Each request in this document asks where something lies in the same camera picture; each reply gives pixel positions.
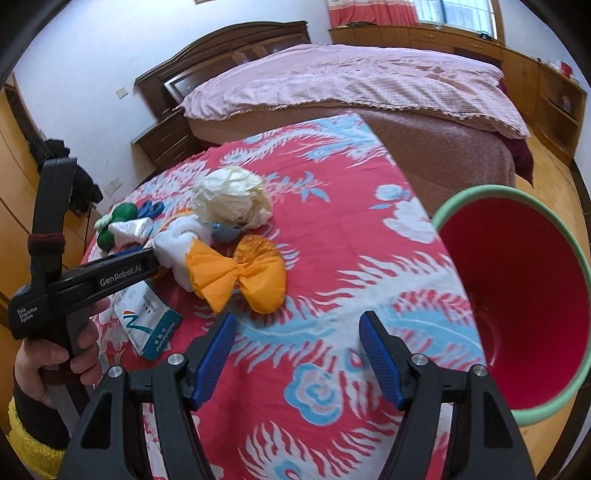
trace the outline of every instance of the green ball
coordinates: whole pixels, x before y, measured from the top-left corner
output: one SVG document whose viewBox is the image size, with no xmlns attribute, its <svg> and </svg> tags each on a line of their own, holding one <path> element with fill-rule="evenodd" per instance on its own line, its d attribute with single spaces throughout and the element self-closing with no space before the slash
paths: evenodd
<svg viewBox="0 0 591 480">
<path fill-rule="evenodd" d="M 101 250 L 108 252 L 115 246 L 115 236 L 109 232 L 108 228 L 105 228 L 99 236 L 96 237 L 96 244 Z"/>
<path fill-rule="evenodd" d="M 111 213 L 113 222 L 126 222 L 138 217 L 138 208 L 133 203 L 121 203 Z"/>
</svg>

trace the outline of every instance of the wooden cabinet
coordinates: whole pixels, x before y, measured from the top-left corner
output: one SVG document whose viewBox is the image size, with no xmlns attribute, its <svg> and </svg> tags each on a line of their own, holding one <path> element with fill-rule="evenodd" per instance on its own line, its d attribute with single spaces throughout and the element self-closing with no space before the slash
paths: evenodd
<svg viewBox="0 0 591 480">
<path fill-rule="evenodd" d="M 33 224 L 39 174 L 4 92 L 0 93 L 0 167 L 0 306 L 6 308 L 17 288 L 30 279 L 27 237 Z M 68 212 L 63 232 L 63 264 L 75 267 L 84 255 L 86 218 Z"/>
<path fill-rule="evenodd" d="M 545 64 L 540 64 L 539 75 L 534 128 L 546 148 L 569 165 L 579 143 L 587 94 Z"/>
<path fill-rule="evenodd" d="M 180 110 L 152 125 L 131 143 L 139 147 L 160 170 L 174 167 L 204 150 Z"/>
<path fill-rule="evenodd" d="M 453 48 L 450 45 L 445 45 L 445 43 L 435 43 L 431 41 L 411 40 L 410 47 L 417 48 L 419 50 L 433 50 L 442 51 L 443 53 L 453 53 Z"/>
<path fill-rule="evenodd" d="M 12 338 L 12 334 L 4 326 L 8 320 L 8 312 L 0 307 L 0 427 L 4 433 L 10 432 L 8 421 L 8 402 L 12 398 L 12 369 L 17 356 L 20 341 Z"/>
<path fill-rule="evenodd" d="M 383 47 L 409 48 L 410 38 L 408 28 L 404 27 L 380 27 Z"/>
<path fill-rule="evenodd" d="M 439 30 L 428 30 L 426 28 L 409 28 L 408 37 L 410 40 L 426 41 L 449 45 L 449 33 Z"/>
<path fill-rule="evenodd" d="M 570 164 L 579 142 L 586 93 L 547 65 L 476 34 L 451 27 L 340 27 L 335 43 L 409 47 L 441 51 L 491 63 L 503 70 L 503 83 L 526 123 L 560 160 Z"/>
<path fill-rule="evenodd" d="M 332 38 L 333 44 L 335 45 L 357 45 L 354 28 L 333 28 L 330 30 L 330 38 Z"/>
<path fill-rule="evenodd" d="M 485 40 L 477 40 L 472 37 L 466 37 L 464 35 L 449 35 L 450 44 L 454 48 L 461 48 L 464 50 L 473 51 L 475 53 L 479 53 L 486 57 L 491 57 L 493 59 L 502 60 L 503 59 L 503 49 L 502 47 L 494 44 L 490 41 Z"/>
<path fill-rule="evenodd" d="M 355 44 L 358 47 L 383 47 L 379 27 L 356 27 L 354 30 Z"/>
<path fill-rule="evenodd" d="M 505 49 L 503 55 L 503 83 L 509 98 L 524 118 L 532 122 L 538 99 L 539 66 L 534 60 Z"/>
</svg>

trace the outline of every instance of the white wall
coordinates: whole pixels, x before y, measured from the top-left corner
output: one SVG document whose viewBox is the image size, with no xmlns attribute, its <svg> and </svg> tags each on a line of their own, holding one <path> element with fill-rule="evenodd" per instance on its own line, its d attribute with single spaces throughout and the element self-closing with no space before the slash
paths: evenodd
<svg viewBox="0 0 591 480">
<path fill-rule="evenodd" d="M 587 92 L 583 126 L 574 160 L 591 193 L 591 86 L 562 42 L 550 27 L 519 0 L 499 0 L 505 28 L 505 44 L 513 50 L 542 60 L 561 60 L 573 68 L 573 74 Z"/>
<path fill-rule="evenodd" d="M 105 211 L 153 166 L 129 144 L 155 121 L 136 77 L 218 28 L 250 21 L 309 22 L 312 41 L 329 44 L 326 0 L 73 0 L 43 29 L 15 68 L 23 100 L 48 138 L 104 187 L 123 182 Z M 130 92 L 119 100 L 115 91 Z"/>
</svg>

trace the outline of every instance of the white crumpled paper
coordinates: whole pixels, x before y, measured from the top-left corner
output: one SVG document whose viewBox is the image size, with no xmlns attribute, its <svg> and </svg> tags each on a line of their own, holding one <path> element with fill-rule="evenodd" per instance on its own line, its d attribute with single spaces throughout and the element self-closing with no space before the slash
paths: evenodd
<svg viewBox="0 0 591 480">
<path fill-rule="evenodd" d="M 185 255 L 189 253 L 193 240 L 198 238 L 204 244 L 212 243 L 212 226 L 203 225 L 196 215 L 182 216 L 173 220 L 153 240 L 154 254 L 158 263 L 171 268 L 174 279 L 182 288 L 193 291 Z"/>
<path fill-rule="evenodd" d="M 154 222 L 151 218 L 136 218 L 126 222 L 113 222 L 108 226 L 109 232 L 115 237 L 115 245 L 122 247 L 128 244 L 146 243 L 152 233 Z"/>
<path fill-rule="evenodd" d="M 255 229 L 273 215 L 263 179 L 242 167 L 215 170 L 193 186 L 193 211 L 203 223 Z"/>
</svg>

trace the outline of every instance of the blue scissors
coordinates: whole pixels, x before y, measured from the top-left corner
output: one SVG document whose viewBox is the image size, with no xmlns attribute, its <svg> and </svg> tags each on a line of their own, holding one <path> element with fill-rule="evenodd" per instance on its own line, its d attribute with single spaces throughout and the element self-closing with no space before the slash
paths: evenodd
<svg viewBox="0 0 591 480">
<path fill-rule="evenodd" d="M 146 200 L 142 206 L 138 209 L 138 218 L 151 218 L 155 219 L 164 211 L 164 202 L 152 202 L 152 200 Z"/>
</svg>

